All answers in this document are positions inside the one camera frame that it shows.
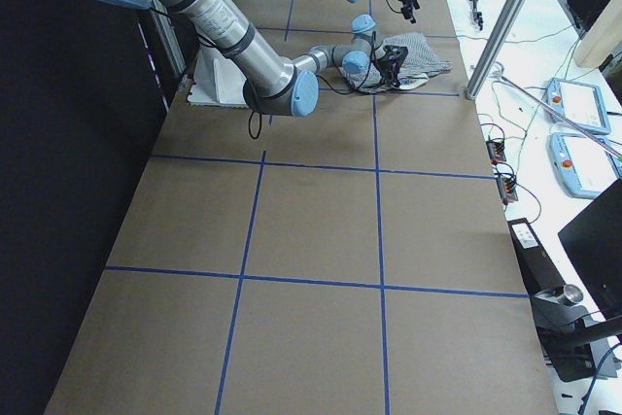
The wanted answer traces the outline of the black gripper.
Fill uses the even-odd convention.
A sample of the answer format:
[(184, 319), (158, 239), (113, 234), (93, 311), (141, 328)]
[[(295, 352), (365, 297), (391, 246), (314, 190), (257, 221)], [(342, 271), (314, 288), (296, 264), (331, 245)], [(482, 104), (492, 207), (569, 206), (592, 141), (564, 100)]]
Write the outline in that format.
[(374, 61), (374, 65), (378, 70), (381, 80), (384, 81), (384, 85), (388, 89), (399, 89), (400, 81), (398, 77), (399, 73), (399, 59), (389, 56), (388, 58), (382, 57)]
[(410, 23), (416, 23), (416, 10), (419, 9), (418, 0), (398, 0), (401, 3), (400, 10), (404, 17), (410, 17)]

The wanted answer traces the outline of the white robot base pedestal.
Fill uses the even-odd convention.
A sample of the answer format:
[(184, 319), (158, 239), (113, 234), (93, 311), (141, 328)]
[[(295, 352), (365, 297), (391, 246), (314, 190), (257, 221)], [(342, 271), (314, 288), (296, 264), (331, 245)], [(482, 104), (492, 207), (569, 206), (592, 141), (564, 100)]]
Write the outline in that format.
[(246, 77), (218, 51), (201, 47), (188, 101), (194, 106), (247, 108), (243, 97)]

